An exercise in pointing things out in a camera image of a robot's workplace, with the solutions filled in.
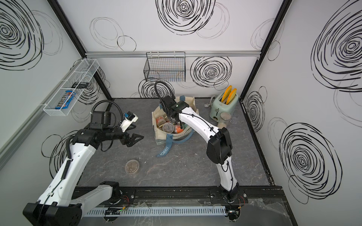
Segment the cream canvas tote bag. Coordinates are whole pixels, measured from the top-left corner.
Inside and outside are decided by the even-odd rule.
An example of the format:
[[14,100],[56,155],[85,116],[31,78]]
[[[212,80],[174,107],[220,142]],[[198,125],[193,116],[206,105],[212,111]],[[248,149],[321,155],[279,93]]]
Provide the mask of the cream canvas tote bag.
[[166,113],[164,112],[161,105],[159,105],[153,112],[152,112],[152,126],[154,131],[154,137],[156,140],[157,145],[164,145],[163,150],[157,155],[157,157],[163,157],[168,154],[168,152],[171,150],[172,144],[182,144],[186,142],[190,137],[193,135],[194,130],[188,126],[185,123],[182,123],[182,126],[184,128],[184,131],[179,134],[171,134],[171,133],[165,133],[162,130],[162,127],[156,126],[156,120],[155,118],[159,115],[162,115],[165,117],[167,122],[172,123],[173,125],[178,124],[174,119],[169,119]]

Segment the clear brown seed jar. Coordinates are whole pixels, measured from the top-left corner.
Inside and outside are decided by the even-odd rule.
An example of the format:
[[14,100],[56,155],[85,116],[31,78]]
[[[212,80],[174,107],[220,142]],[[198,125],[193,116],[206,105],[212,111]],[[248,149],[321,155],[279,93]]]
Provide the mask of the clear brown seed jar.
[[139,161],[132,159],[129,160],[126,164],[125,164],[125,172],[128,174],[135,174],[139,171],[140,169],[140,163]]

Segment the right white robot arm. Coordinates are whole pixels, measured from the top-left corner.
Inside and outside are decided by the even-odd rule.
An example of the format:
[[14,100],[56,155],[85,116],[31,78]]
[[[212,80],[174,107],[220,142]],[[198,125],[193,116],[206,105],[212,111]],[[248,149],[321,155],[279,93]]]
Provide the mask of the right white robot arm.
[[207,143],[206,155],[216,164],[224,199],[232,202],[239,192],[239,184],[232,167],[232,141],[227,128],[219,128],[197,114],[185,101],[176,102],[172,97],[160,98],[167,116],[185,123]]

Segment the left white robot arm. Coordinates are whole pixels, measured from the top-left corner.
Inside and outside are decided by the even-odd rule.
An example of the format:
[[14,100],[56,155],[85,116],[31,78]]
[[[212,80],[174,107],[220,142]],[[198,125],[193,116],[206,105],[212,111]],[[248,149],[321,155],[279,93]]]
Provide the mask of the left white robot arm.
[[28,203],[23,215],[33,226],[77,226],[93,208],[105,201],[118,203],[123,195],[117,182],[103,182],[88,193],[73,199],[75,187],[82,173],[104,141],[120,140],[132,147],[143,136],[128,134],[135,128],[137,115],[127,112],[123,119],[110,126],[109,112],[95,112],[91,122],[66,141],[67,157],[50,185],[35,203]]

